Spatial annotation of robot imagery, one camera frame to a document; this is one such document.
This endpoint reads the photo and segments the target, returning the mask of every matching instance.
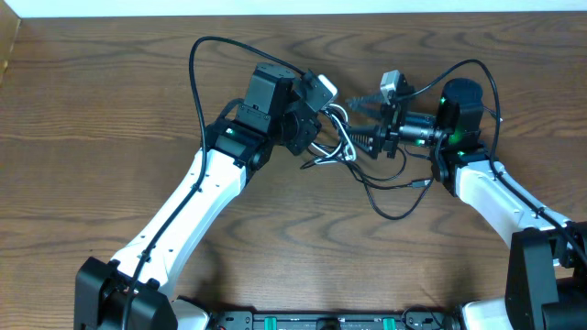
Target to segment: end effector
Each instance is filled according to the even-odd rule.
[[[334,102],[337,87],[308,71],[297,78],[282,66],[259,63],[244,100],[236,100],[234,120],[223,115],[206,128],[206,148],[216,149],[247,167],[247,179],[270,158],[273,146],[299,155],[316,139],[318,112]]]

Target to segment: wire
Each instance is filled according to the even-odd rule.
[[[397,173],[395,173],[394,175],[392,175],[391,177],[388,177],[388,178],[373,178],[372,176],[369,176],[363,172],[363,177],[365,177],[369,180],[377,181],[377,182],[388,182],[388,181],[392,181],[392,180],[399,178],[399,176],[402,175],[402,173],[405,170],[405,163],[407,162],[407,157],[405,156],[404,152],[401,149],[397,149],[397,151],[400,152],[400,154],[402,155],[402,158],[404,159],[402,162],[402,168],[399,171],[397,171]]]
[[[230,114],[230,112],[237,106],[237,105],[242,105],[245,102],[245,100],[241,99],[241,98],[236,98],[230,102],[228,102],[227,105],[224,106],[224,109],[222,109],[222,111],[220,112],[220,115],[218,115],[218,118],[224,118],[226,116],[228,116],[228,114]]]
[[[202,166],[200,169],[200,174],[199,174],[198,179],[196,180],[195,184],[192,186],[192,189],[190,190],[190,192],[188,192],[188,194],[185,196],[185,198],[183,198],[182,202],[177,206],[177,208],[175,208],[175,211],[173,211],[173,213],[169,216],[169,218],[159,228],[159,230],[157,231],[155,236],[151,239],[151,241],[149,242],[149,244],[147,245],[145,250],[142,251],[140,259],[138,260],[137,267],[135,268],[135,272],[134,272],[132,279],[130,281],[130,285],[128,286],[127,300],[125,302],[125,307],[124,307],[123,313],[122,313],[122,330],[127,330],[128,319],[129,319],[129,315],[130,315],[130,306],[131,306],[132,301],[134,299],[134,291],[135,291],[137,284],[138,284],[138,277],[140,276],[140,272],[142,271],[143,267],[145,266],[145,262],[147,262],[147,260],[150,257],[150,252],[154,249],[155,244],[157,243],[159,238],[163,235],[163,233],[165,232],[167,227],[169,227],[169,225],[172,223],[172,221],[175,219],[175,217],[182,211],[182,209],[190,201],[190,199],[195,195],[195,193],[201,191],[200,185],[202,184],[202,181],[204,180],[204,177],[205,177],[206,166],[207,166],[207,150],[206,150],[206,144],[205,144],[204,112],[202,111],[202,105],[200,104],[200,96],[198,95],[198,91],[196,88],[195,73],[194,73],[195,52],[196,52],[198,46],[200,46],[200,44],[202,44],[204,41],[220,41],[220,42],[225,42],[227,44],[231,44],[234,46],[238,46],[238,47],[241,47],[242,49],[245,49],[245,50],[251,51],[257,55],[260,55],[261,57],[264,57],[265,59],[268,59],[268,60],[274,61],[278,64],[281,64],[282,66],[289,68],[289,69],[299,73],[300,75],[305,74],[304,71],[298,69],[297,67],[293,66],[292,64],[290,64],[284,60],[277,59],[277,58],[273,57],[272,55],[267,54],[266,52],[263,52],[261,50],[254,48],[254,47],[251,47],[247,44],[244,44],[244,43],[241,43],[241,42],[229,39],[229,38],[208,36],[208,37],[201,37],[194,43],[194,45],[192,46],[192,49],[190,50],[190,60],[189,60],[189,64],[188,64],[188,69],[189,69],[189,75],[190,75],[190,85],[192,87],[192,95],[194,96],[195,110],[196,110],[196,113],[198,114],[198,120],[200,122],[200,134],[202,136],[202,138],[201,138],[202,150],[204,151],[204,152],[202,152]],[[237,105],[239,102],[240,102],[239,99],[231,101],[229,104],[227,104],[225,109],[222,111],[221,115],[226,116],[230,112],[230,110],[232,110],[232,108],[235,105]]]
[[[442,329],[444,329],[444,325],[442,325],[442,323],[438,321],[437,317],[434,315],[434,313],[432,313],[432,311],[428,307],[426,307],[424,305],[421,305],[421,304],[416,304],[416,305],[413,305],[413,306],[410,306],[410,307],[406,308],[405,311],[402,313],[402,316],[400,317],[400,321],[402,321],[404,323],[405,327],[408,328],[408,330],[415,330],[415,329],[412,326],[410,326],[410,325],[407,324],[407,322],[406,322],[407,321],[406,320],[406,315],[407,315],[407,313],[410,310],[413,310],[416,307],[422,308],[422,309],[426,310],[427,312],[429,312],[430,315],[432,315],[432,319],[439,326],[439,328],[438,329],[435,329],[435,330],[442,330]]]
[[[426,185],[424,190],[420,193],[418,198],[415,200],[414,205],[412,205],[412,207],[407,212],[405,212],[404,214],[401,214],[401,215],[389,215],[389,214],[386,214],[384,211],[382,211],[382,209],[380,209],[379,206],[377,206],[375,199],[371,195],[371,191],[369,190],[368,184],[363,183],[363,185],[365,187],[365,192],[367,193],[367,197],[369,198],[369,203],[371,204],[371,207],[373,208],[373,210],[375,210],[375,213],[384,217],[387,220],[397,221],[397,220],[402,220],[402,219],[406,218],[407,216],[409,216],[417,208],[417,206],[420,204],[420,202],[422,202],[422,199],[424,199],[424,196],[426,195],[426,193],[428,192],[428,190],[432,186],[432,182],[434,181],[434,178],[429,178],[427,180],[428,180],[428,184]]]
[[[427,156],[427,155],[416,154],[416,153],[412,153],[412,152],[408,151],[408,150],[407,150],[407,146],[406,146],[406,145],[404,145],[404,150],[405,150],[405,152],[406,152],[408,155],[410,155],[410,156],[412,156],[412,157],[414,157],[414,158],[418,158],[418,159],[421,159],[421,160],[430,160],[430,157],[429,157],[429,156]]]
[[[489,80],[489,83],[492,86],[492,90],[493,90],[493,100],[495,102],[495,133],[493,134],[492,149],[489,154],[489,166],[493,172],[493,175],[495,176],[495,178],[497,180],[499,180],[504,185],[505,188],[507,188],[517,198],[519,198],[520,201],[522,201],[524,204],[526,204],[536,214],[537,218],[539,216],[542,216],[542,218],[544,220],[546,220],[549,224],[554,226],[554,228],[569,242],[569,244],[574,249],[575,253],[577,253],[577,256],[579,257],[579,259],[584,264],[585,268],[587,268],[587,255],[585,254],[585,251],[583,250],[583,248],[579,246],[577,241],[575,241],[575,239],[566,230],[564,230],[562,225],[560,225],[557,221],[555,221],[552,217],[550,217],[550,215],[545,213],[545,211],[546,211],[545,207],[537,207],[537,206],[533,205],[532,202],[530,202],[521,192],[517,191],[503,177],[503,175],[504,175],[503,172],[500,172],[495,168],[495,164],[494,164],[495,151],[497,150],[497,141],[499,139],[499,128],[500,128],[500,124],[502,121],[501,120],[502,112],[501,112],[501,107],[499,104],[499,94],[497,93],[497,86],[495,85],[495,80],[493,79],[491,73],[489,72],[489,69],[487,69],[487,66],[485,66],[485,64],[483,62],[481,62],[480,60],[475,60],[475,59],[463,60],[463,61],[453,65],[450,69],[448,69],[447,71],[445,71],[444,73],[439,75],[434,81],[429,83],[426,87],[422,88],[421,90],[414,92],[414,93],[407,94],[407,95],[399,96],[398,101],[404,100],[406,98],[412,98],[418,94],[421,94],[421,93],[427,91],[432,86],[434,86],[435,84],[440,82],[442,79],[444,79],[451,72],[453,72],[455,69],[457,69],[458,67],[463,66],[465,64],[468,64],[468,63],[477,64],[482,68],[482,70],[485,73],[485,75],[487,76],[487,79]]]
[[[324,156],[317,156],[314,152],[313,155],[316,157],[313,159],[313,164],[306,163],[302,165],[302,169],[307,169],[314,165],[323,165],[337,162],[336,159],[341,160],[349,160],[354,161],[357,159],[357,151],[352,144],[352,141],[347,134],[346,126],[349,123],[349,115],[347,111],[338,104],[329,104],[326,110],[321,110],[321,114],[328,117],[332,122],[333,127],[337,130],[338,135],[340,136],[340,141],[338,145],[332,150],[328,151],[326,148],[331,148],[331,146],[324,146],[319,145],[315,142],[312,142],[311,146],[321,152]]]
[[[342,107],[342,105],[338,105],[338,104],[329,104],[328,107],[334,107],[337,110],[339,110],[339,112],[341,112],[344,116],[345,116],[345,122],[348,123],[349,122],[349,114],[347,114],[347,110],[345,110],[344,107]]]
[[[493,119],[496,119],[497,118],[497,114],[495,113],[495,110],[493,110],[492,108],[489,108],[489,107],[483,105],[483,110],[487,111],[489,113],[489,115],[491,115],[491,117]]]

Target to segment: white plastic casing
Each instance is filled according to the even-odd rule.
[[[505,171],[505,167],[499,161],[495,162],[495,168],[504,173],[503,177],[517,191],[521,192],[533,205],[546,207],[539,200],[524,189],[519,183]],[[457,169],[455,191],[458,197],[472,206],[495,229],[505,244],[510,247],[512,234],[529,227],[539,230],[554,229],[542,217],[536,218],[536,214],[519,198],[511,193],[499,180],[493,176],[489,166],[489,160],[476,161]],[[555,221],[566,226],[570,221],[564,215],[552,210],[545,211]]]
[[[462,318],[467,330],[512,330],[503,297],[467,303]]]
[[[177,318],[177,330],[204,330],[210,321],[208,313],[181,299],[172,302],[172,309]]]
[[[118,270],[133,276],[141,252],[169,218],[196,182],[202,165],[202,150],[182,183],[149,224],[128,245],[112,257],[120,261]],[[197,192],[163,233],[145,263],[138,281],[153,278],[160,283],[159,292],[171,297],[183,265],[222,209],[245,187],[246,169],[234,165],[234,159],[216,150],[208,151],[206,176]]]
[[[332,97],[330,98],[330,101],[328,101],[327,104],[325,105],[325,107],[326,107],[327,105],[330,105],[331,103],[333,103],[337,99],[338,88],[332,82],[330,82],[330,80],[324,74],[318,75],[318,80],[332,93]]]

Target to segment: black cable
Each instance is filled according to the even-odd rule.
[[[159,228],[159,230],[157,231],[155,236],[151,239],[151,241],[147,245],[147,248],[145,248],[145,250],[142,251],[140,259],[138,260],[138,265],[135,268],[135,272],[134,272],[132,279],[130,281],[130,285],[128,286],[127,300],[125,302],[125,307],[124,307],[123,313],[122,313],[122,330],[127,330],[128,318],[130,315],[130,306],[131,306],[132,301],[134,299],[134,291],[137,287],[138,277],[139,277],[140,272],[142,271],[142,269],[145,265],[145,262],[150,257],[150,252],[154,249],[155,244],[157,243],[157,241],[159,240],[161,235],[163,235],[163,233],[165,232],[167,227],[169,227],[169,225],[173,222],[175,217],[182,211],[182,209],[190,201],[192,196],[194,196],[196,192],[200,191],[200,185],[202,184],[202,181],[204,180],[206,167],[207,167],[207,150],[206,150],[206,144],[205,144],[205,122],[204,122],[204,113],[202,111],[202,105],[200,104],[200,97],[198,95],[198,91],[197,91],[196,84],[195,84],[194,57],[195,57],[195,52],[196,52],[198,46],[200,46],[200,44],[202,42],[208,41],[208,40],[226,42],[228,44],[241,47],[242,49],[251,51],[251,52],[253,52],[257,55],[260,55],[261,57],[264,57],[268,60],[277,62],[278,64],[281,64],[282,66],[284,66],[286,68],[289,68],[295,72],[298,72],[300,75],[305,74],[305,72],[301,71],[297,67],[293,66],[292,64],[290,64],[284,60],[277,59],[277,58],[273,57],[272,55],[267,54],[266,52],[263,52],[263,51],[258,50],[256,48],[253,48],[249,45],[246,45],[244,43],[241,43],[241,42],[229,39],[229,38],[208,36],[208,37],[201,37],[194,43],[194,45],[192,46],[192,49],[190,50],[190,60],[189,60],[188,68],[189,68],[189,74],[190,74],[190,85],[192,87],[192,95],[194,96],[195,110],[198,114],[198,120],[200,121],[200,133],[202,136],[201,144],[202,144],[202,149],[204,151],[204,152],[202,152],[202,166],[200,169],[200,175],[198,176],[198,179],[195,182],[195,184],[192,186],[192,189],[190,190],[190,192],[185,196],[185,198],[183,198],[182,202],[177,206],[175,211],[173,211],[173,213],[169,216],[169,218],[165,221],[165,223],[163,223],[161,228]],[[238,103],[237,100],[231,101],[231,103],[234,103],[234,104],[230,108],[228,108],[228,106],[231,103],[227,104],[227,106],[225,107],[225,109],[222,112],[222,114],[224,114],[224,116],[227,115],[230,112],[230,110]]]
[[[509,184],[509,182],[507,182],[503,177],[504,173],[498,171],[495,168],[495,164],[494,164],[495,151],[497,150],[497,140],[499,139],[499,128],[500,128],[500,124],[501,124],[502,112],[501,112],[501,107],[499,104],[499,95],[497,93],[497,86],[495,85],[495,80],[493,79],[491,73],[489,72],[489,69],[487,69],[487,66],[485,66],[485,64],[483,64],[483,62],[481,62],[480,60],[475,60],[475,59],[463,60],[463,61],[453,65],[450,69],[448,69],[447,71],[445,71],[444,73],[439,75],[434,81],[429,83],[426,87],[422,88],[421,90],[414,92],[414,93],[411,93],[411,94],[408,94],[408,95],[399,96],[398,101],[404,100],[406,98],[412,98],[420,93],[425,92],[426,90],[430,89],[432,86],[434,86],[435,84],[440,82],[442,79],[444,79],[447,75],[449,75],[455,69],[457,69],[458,67],[463,66],[465,64],[468,64],[468,63],[477,64],[482,68],[482,70],[485,73],[485,75],[487,76],[487,79],[489,80],[489,83],[492,86],[492,90],[493,90],[493,99],[495,102],[495,133],[493,134],[492,149],[489,154],[489,166],[493,172],[493,175],[495,176],[495,178],[497,178],[497,180],[499,180],[505,186],[505,188],[507,188],[517,198],[519,198],[520,201],[522,201],[524,204],[526,204],[536,214],[536,217],[538,217],[539,215],[542,215],[542,218],[544,220],[546,220],[549,224],[554,226],[555,229],[569,242],[569,244],[572,246],[572,248],[575,250],[575,252],[579,256],[579,259],[581,259],[582,263],[587,268],[587,255],[585,254],[583,249],[579,246],[579,244],[575,241],[575,239],[572,236],[570,236],[570,234],[566,230],[564,230],[562,225],[560,225],[558,222],[556,222],[548,214],[544,213],[544,209],[541,209],[541,208],[533,205],[532,202],[530,202],[521,192],[517,191],[511,184]]]
[[[410,93],[410,94],[406,94],[406,95],[402,95],[402,96],[398,96],[397,97],[397,101],[402,101],[404,99],[408,99],[408,98],[413,98],[425,91],[427,91],[428,89],[432,88],[434,85],[436,85],[437,83],[439,83],[441,80],[443,80],[446,76],[448,76],[451,72],[455,71],[456,69],[458,69],[459,67],[465,65],[465,64],[469,64],[469,63],[477,63],[481,66],[485,66],[480,60],[475,60],[475,59],[469,59],[469,60],[462,60],[459,63],[453,65],[452,67],[450,67],[450,69],[446,70],[444,73],[440,74],[435,80],[433,80],[431,83],[429,83],[426,87],[420,89],[419,91]]]
[[[400,321],[402,321],[402,322],[404,323],[405,327],[406,327],[408,330],[415,330],[415,329],[414,329],[412,326],[408,325],[408,323],[406,322],[406,321],[407,321],[407,320],[406,320],[406,315],[407,315],[407,313],[408,313],[410,310],[413,310],[413,309],[414,309],[414,308],[416,308],[416,307],[418,307],[418,308],[422,308],[422,309],[426,310],[427,312],[429,312],[429,313],[430,313],[430,315],[432,315],[432,319],[433,319],[433,320],[434,320],[434,322],[436,322],[436,323],[437,323],[437,325],[439,326],[439,328],[438,328],[438,329],[434,329],[434,330],[442,330],[442,329],[444,328],[444,325],[442,325],[442,323],[438,321],[437,317],[434,315],[434,313],[432,313],[432,311],[431,311],[431,310],[430,310],[428,307],[426,307],[426,306],[424,306],[424,305],[421,305],[421,304],[416,304],[416,305],[410,306],[410,307],[408,307],[407,309],[405,309],[405,311],[402,313],[402,316],[400,316]]]
[[[408,151],[406,145],[404,145],[404,150],[405,150],[405,152],[408,155],[410,155],[410,156],[412,156],[414,158],[418,158],[418,159],[421,159],[421,160],[430,160],[430,156],[422,155],[422,154],[416,154],[416,153],[413,153],[413,152]]]
[[[245,100],[243,100],[241,98],[236,98],[236,99],[228,102],[228,104],[225,105],[224,109],[222,109],[222,111],[220,112],[220,115],[218,115],[218,118],[224,118],[224,117],[228,116],[228,114],[230,114],[232,109],[234,109],[237,105],[242,105],[244,102],[245,102]]]
[[[365,174],[365,172],[362,170],[362,168],[359,166],[359,164],[354,163],[354,162],[350,162],[350,161],[346,161],[346,162],[344,162],[344,164],[347,166],[347,168],[349,168],[350,173],[352,174],[352,176],[355,178],[355,180],[357,182],[367,184],[368,186],[370,186],[373,189],[392,190],[392,189],[410,187],[409,183],[398,184],[398,185],[393,185],[393,186],[381,186],[379,184],[375,184],[369,180],[369,178],[372,178],[372,177]],[[390,178],[384,178],[384,179],[379,179],[379,178],[375,178],[375,179],[379,179],[380,182],[386,181],[386,179],[391,179],[391,180],[396,179],[397,177],[399,177],[402,174],[404,169],[405,169],[405,155],[404,155],[404,165],[397,173],[395,173],[394,176],[392,176]]]
[[[420,204],[420,202],[422,202],[422,199],[424,198],[424,196],[426,195],[426,193],[428,192],[428,190],[432,186],[432,182],[434,181],[434,178],[430,178],[427,180],[429,180],[428,184],[426,185],[424,190],[420,193],[418,198],[415,200],[414,205],[412,205],[412,207],[406,213],[401,214],[401,215],[389,215],[389,214],[386,214],[384,211],[382,211],[382,209],[380,209],[379,206],[377,206],[375,199],[373,199],[373,196],[371,195],[371,191],[369,190],[369,186],[366,183],[363,183],[363,185],[365,187],[365,192],[367,193],[367,197],[369,198],[369,203],[371,204],[371,207],[373,208],[373,210],[375,210],[375,213],[384,217],[385,219],[397,221],[397,220],[402,220],[405,217],[409,216],[417,208],[417,206]]]
[[[388,181],[392,181],[392,180],[397,179],[400,175],[402,175],[402,173],[404,173],[405,163],[407,162],[407,157],[405,156],[405,153],[400,148],[397,150],[400,152],[400,154],[402,154],[402,158],[404,159],[404,161],[402,163],[402,168],[399,171],[397,171],[397,173],[395,173],[394,175],[392,175],[389,178],[373,178],[372,176],[369,176],[369,175],[365,174],[364,172],[363,172],[363,176],[369,180],[373,180],[373,181],[377,181],[377,182],[388,182]]]
[[[493,119],[496,119],[497,118],[497,114],[495,113],[495,110],[493,110],[492,108],[489,108],[489,107],[487,107],[487,106],[484,105],[483,106],[483,110],[487,111],[489,113],[489,115],[491,115],[491,117]]]

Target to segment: white cable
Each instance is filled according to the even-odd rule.
[[[342,131],[342,134],[345,136],[345,139],[347,140],[347,146],[345,147],[345,152],[347,153],[347,156],[345,157],[345,160],[351,160],[354,161],[357,159],[357,150],[355,150],[355,146],[353,146],[352,141],[350,140],[349,135],[347,134],[347,131],[345,130],[345,127],[342,126],[342,123],[340,122],[340,120],[338,120],[338,118],[336,118],[335,116],[333,116],[334,120],[338,123],[338,127],[340,129],[340,131]]]
[[[342,112],[342,115],[345,116],[345,123],[349,122],[349,114],[347,114],[347,110],[345,110],[345,108],[343,108],[341,105],[338,105],[338,104],[329,104],[328,106],[332,106],[332,107],[336,108],[337,110],[340,110],[339,112]]]
[[[345,147],[345,150],[343,151],[343,153],[345,154],[344,160],[346,161],[354,161],[357,159],[357,150],[355,150],[355,147],[352,144],[352,141],[350,140],[349,135],[347,134],[347,131],[345,130],[345,127],[342,125],[342,123],[340,122],[340,120],[335,116],[335,115],[329,115],[329,117],[331,119],[334,119],[334,121],[336,122],[337,126],[338,126],[338,130],[342,131],[342,134],[344,136],[344,138],[347,140],[347,146]],[[327,154],[327,158],[333,157],[334,155],[336,155],[338,153],[338,151],[340,150],[340,147],[342,146],[342,142],[338,143],[338,147],[331,152],[330,154],[328,154],[325,150],[323,150],[322,148],[320,148],[316,143],[312,143],[312,146],[316,149],[318,149],[320,152],[322,152],[323,154]],[[320,164],[329,164],[329,163],[335,163],[337,162],[336,160],[315,160],[315,164],[316,165],[320,165]]]

